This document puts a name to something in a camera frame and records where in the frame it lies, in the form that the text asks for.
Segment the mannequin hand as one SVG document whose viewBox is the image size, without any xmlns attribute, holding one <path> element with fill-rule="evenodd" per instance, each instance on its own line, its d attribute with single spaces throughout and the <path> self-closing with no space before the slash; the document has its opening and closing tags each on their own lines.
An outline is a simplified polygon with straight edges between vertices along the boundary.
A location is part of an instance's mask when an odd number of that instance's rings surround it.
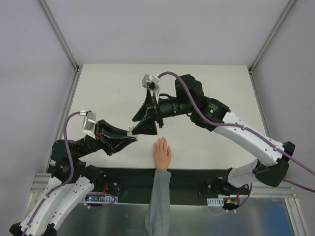
<svg viewBox="0 0 315 236">
<path fill-rule="evenodd" d="M 157 170 L 166 171 L 170 165 L 172 153 L 165 137 L 158 138 L 153 145 L 153 157 Z"/>
</svg>

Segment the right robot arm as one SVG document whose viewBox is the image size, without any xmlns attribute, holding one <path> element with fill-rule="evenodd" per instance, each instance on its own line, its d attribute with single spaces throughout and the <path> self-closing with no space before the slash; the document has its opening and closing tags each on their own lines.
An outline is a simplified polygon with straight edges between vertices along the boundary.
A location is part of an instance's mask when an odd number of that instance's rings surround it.
<svg viewBox="0 0 315 236">
<path fill-rule="evenodd" d="M 242 167 L 227 169 L 223 178 L 211 185 L 214 191 L 229 196 L 250 183 L 279 186 L 287 174 L 295 145 L 272 140 L 252 129 L 228 106 L 206 97 L 202 83 L 192 75 L 175 78 L 176 96 L 173 97 L 159 92 L 160 75 L 144 76 L 142 87 L 146 89 L 146 98 L 132 119 L 138 123 L 132 134 L 157 135 L 164 118 L 187 115 L 196 126 L 228 138 L 256 158 Z"/>
</svg>

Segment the grey sleeved forearm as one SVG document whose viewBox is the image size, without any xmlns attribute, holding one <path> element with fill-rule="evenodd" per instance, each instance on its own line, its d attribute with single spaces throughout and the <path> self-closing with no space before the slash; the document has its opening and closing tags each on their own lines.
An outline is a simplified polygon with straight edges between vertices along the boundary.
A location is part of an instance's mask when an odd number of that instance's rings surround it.
<svg viewBox="0 0 315 236">
<path fill-rule="evenodd" d="M 170 229 L 171 173 L 155 170 L 151 199 L 146 213 L 145 236 L 167 236 Z"/>
</svg>

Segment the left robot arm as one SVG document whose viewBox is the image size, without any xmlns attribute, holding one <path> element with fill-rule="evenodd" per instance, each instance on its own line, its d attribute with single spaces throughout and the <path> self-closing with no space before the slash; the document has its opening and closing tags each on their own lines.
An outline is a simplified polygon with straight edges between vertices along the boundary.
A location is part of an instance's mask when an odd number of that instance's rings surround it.
<svg viewBox="0 0 315 236">
<path fill-rule="evenodd" d="M 76 205 L 89 192 L 104 186 L 104 172 L 80 158 L 98 150 L 112 155 L 137 141 L 131 131 L 104 120 L 84 118 L 82 130 L 86 135 L 80 140 L 62 139 L 53 144 L 51 159 L 55 164 L 48 169 L 51 176 L 29 215 L 11 226 L 14 236 L 55 236 Z"/>
</svg>

